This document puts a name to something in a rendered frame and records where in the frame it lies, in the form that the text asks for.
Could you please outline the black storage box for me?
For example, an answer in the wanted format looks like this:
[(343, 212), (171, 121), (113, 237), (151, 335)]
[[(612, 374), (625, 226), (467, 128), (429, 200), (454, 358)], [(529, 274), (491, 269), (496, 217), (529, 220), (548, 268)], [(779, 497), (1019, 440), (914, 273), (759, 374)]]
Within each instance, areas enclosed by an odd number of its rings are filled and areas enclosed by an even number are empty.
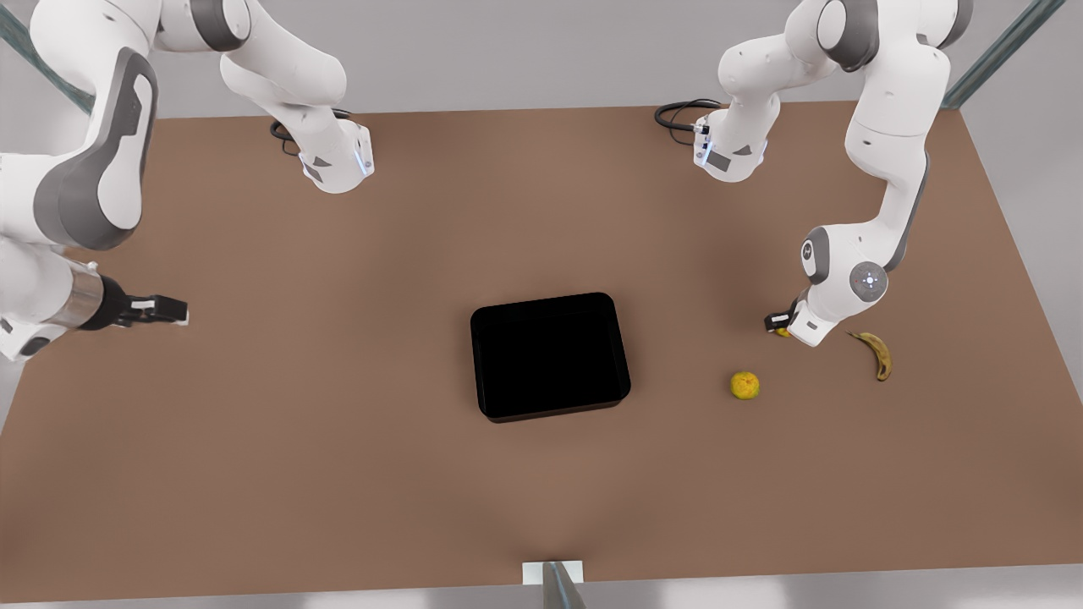
[(611, 409), (630, 393), (618, 312), (605, 293), (482, 307), (470, 336), (477, 409), (490, 422)]

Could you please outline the spotted yellow banana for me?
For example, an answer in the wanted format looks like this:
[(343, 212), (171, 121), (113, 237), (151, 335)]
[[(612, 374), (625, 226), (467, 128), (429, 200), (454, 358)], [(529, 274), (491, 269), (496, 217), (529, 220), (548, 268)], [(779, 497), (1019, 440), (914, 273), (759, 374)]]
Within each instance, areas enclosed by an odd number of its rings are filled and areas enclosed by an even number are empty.
[(879, 381), (886, 381), (891, 373), (893, 373), (893, 357), (890, 354), (889, 347), (884, 344), (883, 340), (870, 332), (847, 332), (848, 335), (858, 339), (859, 342), (866, 344), (871, 351), (877, 358), (877, 379)]

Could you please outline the silver frame post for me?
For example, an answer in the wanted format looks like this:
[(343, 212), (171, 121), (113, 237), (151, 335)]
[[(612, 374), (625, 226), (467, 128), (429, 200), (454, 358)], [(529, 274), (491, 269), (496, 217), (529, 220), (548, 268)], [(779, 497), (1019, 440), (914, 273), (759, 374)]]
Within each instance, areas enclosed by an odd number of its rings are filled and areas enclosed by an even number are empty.
[(1026, 5), (960, 80), (948, 89), (941, 108), (962, 108), (1066, 3), (1067, 0), (1032, 0)]
[(35, 48), (28, 27), (3, 5), (0, 5), (0, 40), (11, 46), (21, 59), (24, 59), (35, 70), (42, 74), (47, 81), (50, 81), (50, 85), (54, 85), (54, 88), (58, 89), (63, 96), (69, 99), (77, 108), (84, 112), (86, 116), (91, 115), (96, 98), (79, 89), (78, 86), (70, 85), (51, 69)]
[(585, 609), (580, 592), (563, 562), (542, 563), (542, 609)]

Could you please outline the pale frame foot plate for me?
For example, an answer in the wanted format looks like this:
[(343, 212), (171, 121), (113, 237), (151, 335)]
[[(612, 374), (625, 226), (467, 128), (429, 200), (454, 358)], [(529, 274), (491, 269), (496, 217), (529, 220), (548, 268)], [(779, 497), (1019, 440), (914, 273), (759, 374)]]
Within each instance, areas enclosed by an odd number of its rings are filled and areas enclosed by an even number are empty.
[[(550, 562), (523, 562), (522, 585), (542, 585), (544, 573), (548, 570), (547, 563)], [(584, 563), (579, 562), (579, 560), (575, 560), (575, 562), (554, 563), (561, 563), (564, 567), (567, 576), (573, 583), (583, 584), (585, 582)]]

